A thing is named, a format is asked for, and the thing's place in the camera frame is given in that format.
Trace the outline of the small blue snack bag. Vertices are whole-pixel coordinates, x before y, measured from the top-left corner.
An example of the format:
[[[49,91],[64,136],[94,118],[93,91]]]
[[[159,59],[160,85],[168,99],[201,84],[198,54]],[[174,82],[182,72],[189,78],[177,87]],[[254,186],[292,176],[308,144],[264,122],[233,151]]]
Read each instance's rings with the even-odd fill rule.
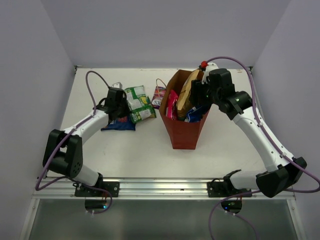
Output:
[[[135,131],[136,124],[133,123],[129,116],[111,120],[108,124],[100,129],[101,131]]]

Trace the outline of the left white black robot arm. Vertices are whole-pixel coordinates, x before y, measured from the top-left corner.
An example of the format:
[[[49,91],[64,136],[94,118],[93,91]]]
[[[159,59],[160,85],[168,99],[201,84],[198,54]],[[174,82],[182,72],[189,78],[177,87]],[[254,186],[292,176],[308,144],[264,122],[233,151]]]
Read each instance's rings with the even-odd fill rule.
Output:
[[[127,95],[123,89],[111,87],[93,110],[78,123],[49,133],[43,168],[86,185],[92,196],[103,193],[101,174],[87,167],[83,160],[83,145],[96,132],[118,118],[129,115]]]

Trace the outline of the brown kraft snack bag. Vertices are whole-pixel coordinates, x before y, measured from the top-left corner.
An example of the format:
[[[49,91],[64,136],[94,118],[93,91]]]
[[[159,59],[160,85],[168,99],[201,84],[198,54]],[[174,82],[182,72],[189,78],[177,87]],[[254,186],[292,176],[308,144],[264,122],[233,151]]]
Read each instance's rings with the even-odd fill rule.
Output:
[[[199,72],[199,69],[192,71],[180,91],[176,103],[177,117],[180,121],[183,121],[186,118],[187,112],[193,107],[189,97],[191,95],[192,81],[197,80]]]

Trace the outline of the green Fox's candy bag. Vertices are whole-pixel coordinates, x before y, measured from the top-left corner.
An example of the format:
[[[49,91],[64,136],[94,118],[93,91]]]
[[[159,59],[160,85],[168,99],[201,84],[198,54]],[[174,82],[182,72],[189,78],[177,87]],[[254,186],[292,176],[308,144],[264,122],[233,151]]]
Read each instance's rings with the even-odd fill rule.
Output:
[[[131,121],[136,124],[148,118],[156,118],[155,109],[151,105],[144,105],[140,108],[134,109],[130,113]]]

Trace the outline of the large blue chip bag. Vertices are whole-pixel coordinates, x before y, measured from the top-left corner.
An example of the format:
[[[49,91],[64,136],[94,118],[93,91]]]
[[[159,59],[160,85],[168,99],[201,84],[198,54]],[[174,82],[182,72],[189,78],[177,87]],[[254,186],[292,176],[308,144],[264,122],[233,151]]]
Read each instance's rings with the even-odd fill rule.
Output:
[[[203,118],[203,115],[205,115],[209,109],[209,105],[194,106],[187,112],[184,121],[187,123],[197,123]]]

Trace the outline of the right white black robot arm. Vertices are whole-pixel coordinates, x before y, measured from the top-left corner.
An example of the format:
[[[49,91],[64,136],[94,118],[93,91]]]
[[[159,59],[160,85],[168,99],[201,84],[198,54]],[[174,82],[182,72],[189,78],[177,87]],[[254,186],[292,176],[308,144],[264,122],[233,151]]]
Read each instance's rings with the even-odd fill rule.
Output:
[[[250,140],[262,159],[265,172],[235,170],[223,180],[223,192],[235,196],[245,188],[260,190],[272,198],[294,185],[307,167],[303,157],[294,157],[275,137],[253,106],[253,99],[245,91],[236,91],[230,71],[207,66],[201,80],[191,84],[190,101],[194,105],[218,106]]]

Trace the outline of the red paper bag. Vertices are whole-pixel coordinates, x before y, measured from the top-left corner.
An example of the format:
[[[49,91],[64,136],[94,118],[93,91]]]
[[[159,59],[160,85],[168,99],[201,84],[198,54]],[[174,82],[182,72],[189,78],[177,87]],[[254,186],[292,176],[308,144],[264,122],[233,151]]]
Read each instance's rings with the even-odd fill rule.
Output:
[[[169,135],[173,149],[194,150],[209,114],[207,111],[200,121],[193,123],[173,120],[166,116],[170,91],[173,90],[175,93],[179,94],[191,73],[192,72],[189,70],[179,69],[173,75],[166,85],[166,92],[159,107],[159,114]]]

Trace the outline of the pink snack bag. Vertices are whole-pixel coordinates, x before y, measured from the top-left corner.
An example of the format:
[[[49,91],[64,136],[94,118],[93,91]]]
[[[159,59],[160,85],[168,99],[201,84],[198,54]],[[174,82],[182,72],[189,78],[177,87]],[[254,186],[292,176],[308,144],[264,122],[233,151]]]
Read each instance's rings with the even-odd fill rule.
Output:
[[[171,89],[167,99],[167,108],[165,112],[166,117],[171,120],[178,119],[178,113],[177,113],[178,99],[179,99],[179,96],[177,95],[177,93],[173,89]]]

